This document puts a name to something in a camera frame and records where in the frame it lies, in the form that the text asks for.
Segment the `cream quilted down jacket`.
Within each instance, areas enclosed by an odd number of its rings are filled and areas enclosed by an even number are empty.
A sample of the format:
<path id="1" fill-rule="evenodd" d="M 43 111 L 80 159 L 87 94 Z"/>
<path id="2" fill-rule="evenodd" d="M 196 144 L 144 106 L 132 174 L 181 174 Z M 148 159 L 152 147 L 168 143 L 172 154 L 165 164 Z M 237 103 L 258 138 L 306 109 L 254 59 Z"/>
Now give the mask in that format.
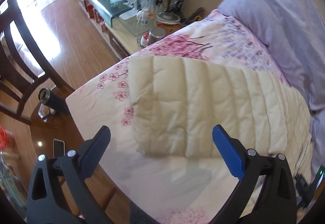
<path id="1" fill-rule="evenodd" d="M 312 152 L 302 95 L 274 74 L 181 57 L 133 57 L 128 64 L 132 134 L 145 155 L 218 157 L 220 124 L 262 155 Z"/>

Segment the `smartphone on round table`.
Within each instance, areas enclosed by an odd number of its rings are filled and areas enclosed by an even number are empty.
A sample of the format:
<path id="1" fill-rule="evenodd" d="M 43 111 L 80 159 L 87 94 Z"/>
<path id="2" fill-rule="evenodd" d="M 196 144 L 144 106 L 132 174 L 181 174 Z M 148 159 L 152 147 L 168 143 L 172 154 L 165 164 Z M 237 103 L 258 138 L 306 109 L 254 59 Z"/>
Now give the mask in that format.
<path id="1" fill-rule="evenodd" d="M 53 139 L 53 157 L 63 157 L 66 154 L 66 144 L 63 140 Z"/>

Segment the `pink floral bed sheet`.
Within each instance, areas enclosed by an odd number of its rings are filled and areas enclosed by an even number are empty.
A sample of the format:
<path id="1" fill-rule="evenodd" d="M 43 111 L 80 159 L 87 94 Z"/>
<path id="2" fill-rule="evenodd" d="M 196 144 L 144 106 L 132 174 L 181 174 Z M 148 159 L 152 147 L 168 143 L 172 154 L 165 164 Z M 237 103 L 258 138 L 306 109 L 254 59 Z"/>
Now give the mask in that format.
<path id="1" fill-rule="evenodd" d="M 237 180 L 211 133 L 220 124 L 260 155 L 283 153 L 311 179 L 311 115 L 252 33 L 212 11 L 121 60 L 66 103 L 81 136 L 106 125 L 101 167 L 160 223 L 208 223 Z"/>

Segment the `lavender duvet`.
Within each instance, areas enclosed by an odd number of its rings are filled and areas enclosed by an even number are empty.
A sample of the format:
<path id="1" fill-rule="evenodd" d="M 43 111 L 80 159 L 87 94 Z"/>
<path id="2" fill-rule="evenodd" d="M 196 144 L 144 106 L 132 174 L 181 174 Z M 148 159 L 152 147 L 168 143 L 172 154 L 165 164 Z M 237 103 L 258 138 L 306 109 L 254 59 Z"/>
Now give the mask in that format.
<path id="1" fill-rule="evenodd" d="M 312 114 L 312 174 L 324 165 L 324 20 L 312 0 L 223 0 L 219 12 L 239 20 L 268 49 Z"/>

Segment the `dark wooden chair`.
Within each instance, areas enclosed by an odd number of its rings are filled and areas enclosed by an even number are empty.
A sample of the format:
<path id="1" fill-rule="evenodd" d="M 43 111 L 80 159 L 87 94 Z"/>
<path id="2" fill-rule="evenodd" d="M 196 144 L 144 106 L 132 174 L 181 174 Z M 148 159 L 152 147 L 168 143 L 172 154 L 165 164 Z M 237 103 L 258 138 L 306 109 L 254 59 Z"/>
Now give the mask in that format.
<path id="1" fill-rule="evenodd" d="M 12 59 L 9 59 L 5 49 L 1 46 L 1 78 L 14 86 L 21 93 L 21 96 L 18 96 L 9 86 L 1 82 L 1 91 L 18 103 L 15 110 L 1 103 L 1 112 L 17 121 L 30 125 L 31 119 L 23 115 L 24 107 L 32 93 L 41 84 L 50 79 L 58 88 L 62 87 L 69 92 L 73 92 L 74 89 L 54 70 L 41 52 L 23 19 L 17 0 L 1 0 L 1 3 L 3 2 L 7 2 L 8 8 L 1 13 L 1 33 L 4 34 L 9 55 L 12 56 Z M 38 65 L 41 66 L 43 72 L 40 75 L 34 74 L 19 54 L 13 41 L 11 23 L 15 23 L 27 49 Z"/>

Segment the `glass top tv cabinet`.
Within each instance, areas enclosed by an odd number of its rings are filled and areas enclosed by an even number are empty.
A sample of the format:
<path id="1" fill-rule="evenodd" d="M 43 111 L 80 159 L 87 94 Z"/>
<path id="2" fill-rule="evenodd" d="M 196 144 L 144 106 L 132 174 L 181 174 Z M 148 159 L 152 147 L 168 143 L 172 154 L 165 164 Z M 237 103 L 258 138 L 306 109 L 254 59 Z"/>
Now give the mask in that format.
<path id="1" fill-rule="evenodd" d="M 131 9 L 124 5 L 126 0 L 83 0 L 85 11 L 93 21 L 102 18 L 106 31 L 101 35 L 115 56 L 122 60 L 140 50 L 139 42 L 143 34 L 152 28 L 160 26 L 167 35 L 181 29 L 182 26 L 162 24 L 155 17 L 149 19 L 146 25 L 137 21 L 135 16 L 127 20 L 119 16 Z"/>

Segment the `black steel thermos flask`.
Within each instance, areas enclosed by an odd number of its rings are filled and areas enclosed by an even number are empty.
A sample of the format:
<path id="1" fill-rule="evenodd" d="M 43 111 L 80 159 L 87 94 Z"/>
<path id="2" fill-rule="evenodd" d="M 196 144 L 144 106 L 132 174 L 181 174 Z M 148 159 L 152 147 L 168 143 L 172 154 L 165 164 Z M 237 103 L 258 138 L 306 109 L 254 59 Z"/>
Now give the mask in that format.
<path id="1" fill-rule="evenodd" d="M 38 94 L 39 101 L 57 112 L 68 114 L 69 110 L 64 99 L 48 88 L 42 88 Z"/>

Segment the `white plastic bottle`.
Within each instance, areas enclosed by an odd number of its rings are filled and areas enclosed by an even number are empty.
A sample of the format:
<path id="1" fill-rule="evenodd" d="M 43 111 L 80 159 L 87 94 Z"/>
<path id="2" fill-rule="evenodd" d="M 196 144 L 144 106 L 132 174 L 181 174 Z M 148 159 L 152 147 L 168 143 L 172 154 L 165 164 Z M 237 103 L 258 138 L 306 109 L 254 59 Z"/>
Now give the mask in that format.
<path id="1" fill-rule="evenodd" d="M 148 20 L 149 20 L 149 9 L 144 8 L 141 11 L 141 24 L 146 25 L 148 23 Z"/>

